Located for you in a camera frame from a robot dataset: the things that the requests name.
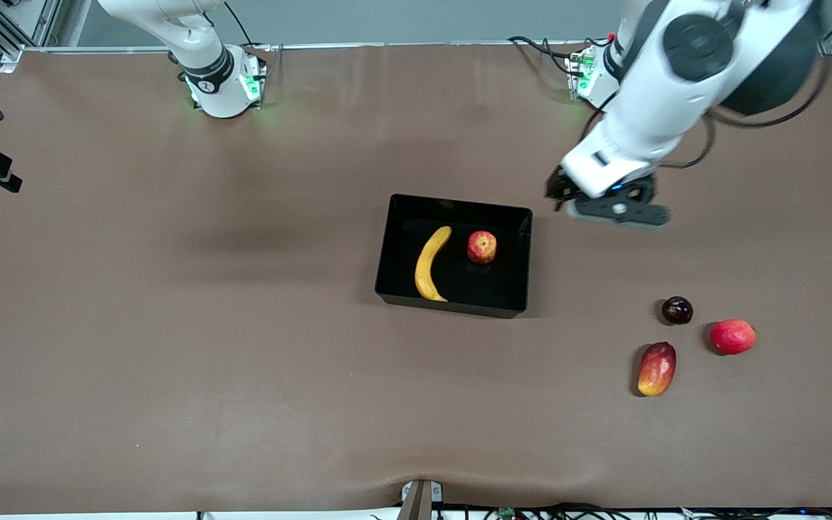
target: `floor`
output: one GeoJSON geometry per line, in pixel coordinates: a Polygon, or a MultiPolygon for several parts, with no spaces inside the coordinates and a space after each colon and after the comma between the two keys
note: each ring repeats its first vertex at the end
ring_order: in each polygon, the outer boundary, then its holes
{"type": "MultiPolygon", "coordinates": [[[[828,24],[832,0],[823,2],[828,24]]],[[[522,34],[540,39],[582,40],[618,25],[618,7],[603,0],[230,0],[250,39],[265,43],[492,42],[522,34]]],[[[158,46],[149,33],[113,19],[97,0],[65,0],[59,46],[158,46]]],[[[225,43],[243,43],[226,9],[210,19],[225,43]]]]}

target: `apple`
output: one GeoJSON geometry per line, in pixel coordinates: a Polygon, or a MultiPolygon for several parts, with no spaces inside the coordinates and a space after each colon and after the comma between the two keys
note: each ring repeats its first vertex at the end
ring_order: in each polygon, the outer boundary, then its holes
{"type": "Polygon", "coordinates": [[[667,342],[654,343],[641,356],[638,391],[647,397],[657,397],[667,391],[676,373],[676,349],[667,342]]]}
{"type": "Polygon", "coordinates": [[[489,264],[496,257],[496,237],[490,231],[475,231],[468,237],[468,258],[475,264],[489,264]]]}
{"type": "Polygon", "coordinates": [[[756,343],[756,330],[742,319],[726,319],[711,328],[711,342],[724,355],[747,352],[756,343]]]}

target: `brown table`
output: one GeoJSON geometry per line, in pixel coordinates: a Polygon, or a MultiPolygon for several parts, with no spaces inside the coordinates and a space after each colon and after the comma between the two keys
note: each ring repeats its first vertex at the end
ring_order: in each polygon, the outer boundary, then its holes
{"type": "Polygon", "coordinates": [[[414,477],[449,503],[832,506],[832,80],[663,171],[648,233],[551,213],[590,111],[541,56],[286,52],[233,121],[175,73],[27,53],[0,79],[26,181],[0,189],[0,513],[376,507],[414,477]],[[528,312],[382,303],[394,192],[531,207],[528,312]],[[673,294],[690,326],[654,316],[673,294]],[[704,326],[734,316],[759,345],[719,357],[704,326]],[[657,340],[676,381],[635,397],[657,340]]]}

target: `brown tabletop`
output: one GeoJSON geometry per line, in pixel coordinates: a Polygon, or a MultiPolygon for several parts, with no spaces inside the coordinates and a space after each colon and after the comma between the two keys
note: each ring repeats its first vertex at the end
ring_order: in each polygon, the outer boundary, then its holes
{"type": "Polygon", "coordinates": [[[0,513],[376,507],[414,477],[449,503],[832,506],[832,80],[662,171],[650,233],[550,211],[590,111],[541,56],[286,52],[232,121],[175,75],[26,53],[0,78],[25,180],[0,189],[0,513]],[[531,207],[528,312],[384,304],[395,192],[531,207]],[[657,321],[673,294],[691,325],[657,321]],[[753,351],[703,343],[729,317],[753,351]],[[638,398],[658,340],[675,381],[638,398]]]}

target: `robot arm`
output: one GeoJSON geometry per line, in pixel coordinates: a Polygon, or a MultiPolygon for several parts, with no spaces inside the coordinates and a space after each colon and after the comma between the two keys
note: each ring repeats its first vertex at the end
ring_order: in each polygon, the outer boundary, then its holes
{"type": "MultiPolygon", "coordinates": [[[[633,10],[636,7],[634,0],[626,3],[633,10]]],[[[625,52],[618,64],[620,88],[614,98],[605,98],[607,115],[561,160],[555,174],[563,178],[555,180],[552,175],[549,196],[578,199],[568,207],[573,216],[582,209],[584,216],[618,223],[666,223],[663,208],[626,200],[630,198],[626,187],[635,187],[638,195],[652,194],[651,174],[676,149],[683,134],[758,72],[805,18],[811,3],[770,0],[765,6],[743,6],[729,0],[654,0],[647,4],[636,29],[625,30],[625,42],[618,44],[625,52]]],[[[815,41],[809,44],[805,52],[813,61],[815,41]]],[[[615,52],[613,43],[607,59],[618,57],[615,52]]],[[[797,68],[795,63],[776,65],[797,68]]],[[[800,76],[802,82],[808,65],[800,76]]]]}
{"type": "Polygon", "coordinates": [[[224,45],[204,13],[223,0],[99,0],[119,20],[169,47],[185,72],[196,105],[215,118],[233,118],[261,102],[264,65],[236,45],[224,45]]]}

